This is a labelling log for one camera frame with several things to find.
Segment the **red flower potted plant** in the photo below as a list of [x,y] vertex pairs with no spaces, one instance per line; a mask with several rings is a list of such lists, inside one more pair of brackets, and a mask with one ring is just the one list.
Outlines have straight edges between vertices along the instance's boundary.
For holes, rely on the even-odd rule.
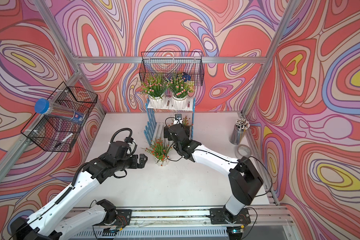
[[190,118],[185,116],[182,121],[182,125],[183,125],[188,137],[191,136],[191,128],[192,128],[192,123],[190,122],[190,120],[191,120]]
[[156,165],[160,167],[164,167],[169,162],[173,162],[173,160],[169,158],[169,153],[172,149],[173,144],[162,138],[154,140],[149,147],[143,148],[145,152],[154,157]]

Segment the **pink flower potted plant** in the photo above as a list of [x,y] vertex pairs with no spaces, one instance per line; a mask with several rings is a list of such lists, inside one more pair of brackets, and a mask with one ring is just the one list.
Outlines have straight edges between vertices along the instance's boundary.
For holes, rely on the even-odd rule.
[[194,92],[194,81],[184,82],[182,73],[177,73],[167,78],[169,90],[172,93],[172,104],[175,109],[183,110],[188,105],[189,94]]
[[166,91],[169,83],[161,73],[149,74],[142,82],[142,93],[148,95],[155,109],[163,108],[167,103]]

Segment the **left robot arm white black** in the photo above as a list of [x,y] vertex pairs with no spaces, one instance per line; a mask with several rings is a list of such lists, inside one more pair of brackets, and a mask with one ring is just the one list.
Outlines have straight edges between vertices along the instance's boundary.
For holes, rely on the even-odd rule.
[[148,157],[136,155],[129,143],[113,142],[106,153],[76,171],[72,182],[49,203],[27,218],[19,217],[11,225],[12,240],[68,240],[77,233],[97,224],[125,227],[129,224],[125,215],[108,200],[100,200],[88,210],[71,217],[64,217],[88,193],[107,178],[117,178],[116,172],[142,169]]

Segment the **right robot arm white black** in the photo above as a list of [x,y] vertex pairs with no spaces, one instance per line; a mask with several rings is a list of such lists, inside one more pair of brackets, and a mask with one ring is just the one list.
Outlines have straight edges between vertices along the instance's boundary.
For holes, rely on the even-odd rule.
[[190,140],[182,124],[170,126],[169,135],[182,158],[210,167],[229,179],[232,195],[221,209],[210,209],[210,219],[212,224],[235,224],[264,184],[255,165],[249,158],[230,158]]

